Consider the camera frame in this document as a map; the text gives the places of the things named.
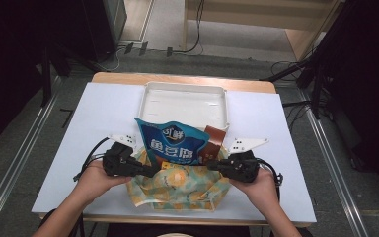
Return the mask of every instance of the hand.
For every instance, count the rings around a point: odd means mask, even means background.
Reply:
[[[268,207],[272,208],[274,205],[279,205],[275,181],[272,172],[269,170],[260,168],[257,177],[251,183],[230,180],[230,184],[245,193],[262,214]]]
[[[108,176],[103,162],[93,161],[82,174],[71,195],[88,205],[111,187],[127,183],[130,180],[131,177]]]

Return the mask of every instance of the wooden desk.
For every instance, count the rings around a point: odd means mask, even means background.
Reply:
[[[202,20],[286,29],[293,52],[301,60],[336,17],[340,1],[206,0]],[[187,45],[187,20],[196,20],[198,5],[199,0],[186,0],[183,45]]]
[[[297,226],[304,227],[316,222],[281,101],[271,83],[130,73],[97,73],[93,81],[87,85],[32,212],[44,216],[61,204],[75,186],[73,176],[79,172],[90,150],[102,138],[109,134],[139,135],[133,118],[137,116],[144,93],[144,87],[141,85],[149,81],[215,85],[225,88],[230,127],[223,145],[229,147],[237,137],[268,138],[267,145],[253,151],[284,175],[281,187],[282,208]],[[142,147],[138,138],[137,147]],[[104,143],[95,153],[104,153],[110,146],[111,144]],[[267,224],[246,195],[234,187],[230,188],[215,211],[162,212],[155,211],[147,205],[135,207],[126,187],[117,186],[89,205],[84,210],[84,217],[91,221],[127,223]]]

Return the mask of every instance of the person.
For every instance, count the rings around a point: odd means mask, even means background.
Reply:
[[[33,236],[68,236],[87,205],[110,188],[130,180],[131,177],[107,176],[102,161],[93,161],[70,195]],[[271,171],[260,168],[252,183],[235,180],[230,180],[230,183],[248,196],[249,201],[268,222],[274,236],[301,236],[279,205]]]

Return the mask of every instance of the open white box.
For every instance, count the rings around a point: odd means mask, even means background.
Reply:
[[[226,90],[215,86],[149,82],[145,85],[139,118],[152,123],[178,121],[205,130],[227,131]]]

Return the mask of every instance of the white tabletop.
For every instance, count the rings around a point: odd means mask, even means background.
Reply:
[[[59,150],[40,189],[34,213],[57,208],[70,194],[73,177],[94,146],[109,134],[135,135],[137,147],[142,139],[134,120],[138,116],[144,86],[89,83],[70,122]],[[297,154],[277,94],[227,91],[230,123],[223,142],[229,147],[235,138],[268,138],[269,143],[255,148],[256,157],[266,160],[284,176],[281,206],[288,217],[300,225],[316,222]],[[95,154],[104,153],[113,143],[107,141]],[[157,211],[147,205],[135,207],[126,187],[110,189],[84,210],[85,216],[100,221],[109,216],[118,222],[127,219],[185,220],[206,223],[264,224],[264,217],[245,194],[231,187],[215,211]]]

